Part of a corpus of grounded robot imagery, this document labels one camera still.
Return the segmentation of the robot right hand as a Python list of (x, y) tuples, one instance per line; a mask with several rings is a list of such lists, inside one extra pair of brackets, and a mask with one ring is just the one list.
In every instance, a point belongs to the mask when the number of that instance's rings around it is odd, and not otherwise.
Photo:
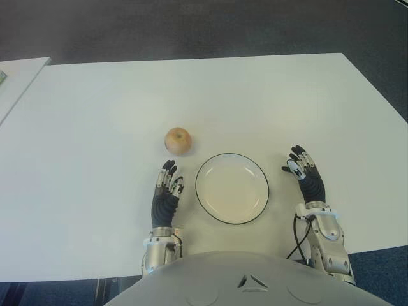
[(299, 145), (292, 147), (289, 159), (281, 169), (297, 179), (305, 204), (326, 202), (325, 187), (318, 168), (303, 147)]

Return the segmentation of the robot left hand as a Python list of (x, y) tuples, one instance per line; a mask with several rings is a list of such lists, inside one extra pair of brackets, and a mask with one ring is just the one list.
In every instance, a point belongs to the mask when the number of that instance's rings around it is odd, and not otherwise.
[(177, 165), (174, 160), (167, 160), (159, 171), (151, 206), (153, 229), (172, 227), (180, 195), (184, 190), (183, 176), (173, 179), (176, 171)]

